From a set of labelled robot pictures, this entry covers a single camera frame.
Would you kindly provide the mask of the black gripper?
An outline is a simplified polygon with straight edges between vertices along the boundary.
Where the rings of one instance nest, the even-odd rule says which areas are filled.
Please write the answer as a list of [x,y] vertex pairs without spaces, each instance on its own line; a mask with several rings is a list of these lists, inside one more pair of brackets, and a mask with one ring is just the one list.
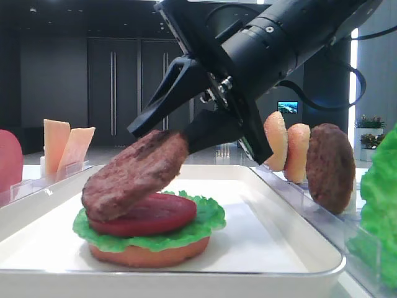
[[220,42],[191,11],[188,1],[161,1],[155,9],[189,57],[172,61],[128,131],[142,137],[171,112],[209,89],[218,110],[202,110],[183,130],[189,154],[238,140],[250,159],[262,164],[273,152],[256,100],[297,66],[287,35],[269,19],[256,17]]

